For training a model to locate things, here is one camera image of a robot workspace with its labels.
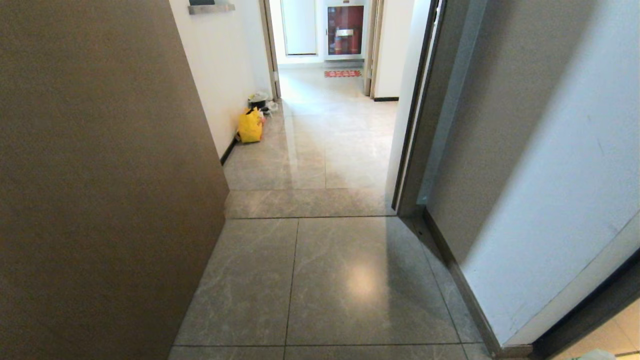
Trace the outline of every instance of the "glass cabinet door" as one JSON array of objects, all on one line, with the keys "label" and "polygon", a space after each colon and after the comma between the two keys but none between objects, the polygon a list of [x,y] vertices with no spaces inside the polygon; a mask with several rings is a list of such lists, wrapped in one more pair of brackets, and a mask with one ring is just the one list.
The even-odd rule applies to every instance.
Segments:
[{"label": "glass cabinet door", "polygon": [[362,53],[363,19],[362,5],[327,7],[327,46],[330,56]]}]

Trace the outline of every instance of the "white wall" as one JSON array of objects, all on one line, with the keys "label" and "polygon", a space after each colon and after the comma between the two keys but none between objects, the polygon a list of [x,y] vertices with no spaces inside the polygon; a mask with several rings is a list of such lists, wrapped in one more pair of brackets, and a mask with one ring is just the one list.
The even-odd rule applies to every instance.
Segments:
[{"label": "white wall", "polygon": [[527,344],[640,248],[640,14],[485,14],[427,206],[498,340]]},{"label": "white wall", "polygon": [[271,6],[271,21],[273,23],[273,41],[276,47],[278,66],[288,64],[304,64],[324,62],[326,38],[324,37],[324,7],[323,0],[316,0],[316,44],[317,55],[287,56],[284,42],[284,28],[282,26],[281,0],[269,0]]},{"label": "white wall", "polygon": [[399,97],[402,73],[409,49],[414,0],[385,1],[378,51],[375,97]]},{"label": "white wall", "polygon": [[235,1],[228,13],[189,15],[188,0],[170,0],[218,156],[236,133],[252,93],[271,93],[258,0]]}]

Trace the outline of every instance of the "door frame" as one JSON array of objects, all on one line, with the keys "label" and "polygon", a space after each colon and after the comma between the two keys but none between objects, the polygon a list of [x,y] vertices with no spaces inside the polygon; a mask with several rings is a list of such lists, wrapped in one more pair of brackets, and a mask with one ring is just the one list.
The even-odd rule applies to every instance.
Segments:
[{"label": "door frame", "polygon": [[422,178],[458,54],[458,46],[442,44],[460,43],[469,6],[470,0],[441,0],[439,7],[432,1],[430,5],[392,198],[392,208],[400,217],[420,211],[417,199]]},{"label": "door frame", "polygon": [[364,58],[364,95],[371,99],[375,96],[376,73],[378,72],[378,49],[382,30],[382,15],[385,11],[385,0],[371,0],[369,14],[369,34],[367,34],[367,50]]},{"label": "door frame", "polygon": [[269,64],[269,78],[271,82],[271,92],[273,100],[276,101],[282,96],[280,91],[280,76],[278,75],[278,58],[276,56],[276,45],[273,39],[273,25],[271,19],[271,3],[269,0],[258,0],[260,7],[260,19],[262,21],[262,34],[264,35],[264,47],[267,52],[267,62]]}]

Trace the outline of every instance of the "brown wall panel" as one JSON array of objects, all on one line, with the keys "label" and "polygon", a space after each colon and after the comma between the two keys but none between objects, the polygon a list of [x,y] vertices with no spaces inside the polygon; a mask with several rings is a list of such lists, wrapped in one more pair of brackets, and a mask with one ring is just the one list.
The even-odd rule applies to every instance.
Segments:
[{"label": "brown wall panel", "polygon": [[166,358],[228,193],[168,1],[7,1],[0,34],[0,358]]}]

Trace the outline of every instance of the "plastic bag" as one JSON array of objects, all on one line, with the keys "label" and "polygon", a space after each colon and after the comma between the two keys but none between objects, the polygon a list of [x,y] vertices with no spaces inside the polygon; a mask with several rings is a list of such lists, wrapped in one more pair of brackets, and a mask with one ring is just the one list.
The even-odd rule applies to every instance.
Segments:
[{"label": "plastic bag", "polygon": [[269,111],[278,111],[278,103],[275,101],[267,101]]},{"label": "plastic bag", "polygon": [[262,140],[262,125],[264,119],[257,108],[246,111],[240,115],[238,121],[238,135],[243,143],[259,142]]},{"label": "plastic bag", "polygon": [[257,93],[249,96],[250,102],[266,101],[267,99],[269,99],[269,94],[263,91],[258,91]]}]

